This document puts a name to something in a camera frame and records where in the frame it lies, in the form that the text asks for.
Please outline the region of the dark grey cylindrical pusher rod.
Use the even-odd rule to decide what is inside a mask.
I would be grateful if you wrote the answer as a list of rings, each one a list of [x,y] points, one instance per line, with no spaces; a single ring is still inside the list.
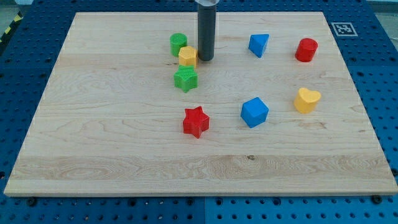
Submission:
[[[216,30],[216,4],[198,5],[198,57],[210,61],[214,57]]]

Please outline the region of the silver rod mount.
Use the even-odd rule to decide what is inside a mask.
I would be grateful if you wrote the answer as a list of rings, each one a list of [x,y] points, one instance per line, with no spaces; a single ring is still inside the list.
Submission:
[[[219,3],[219,0],[195,0],[201,6],[215,6]]]

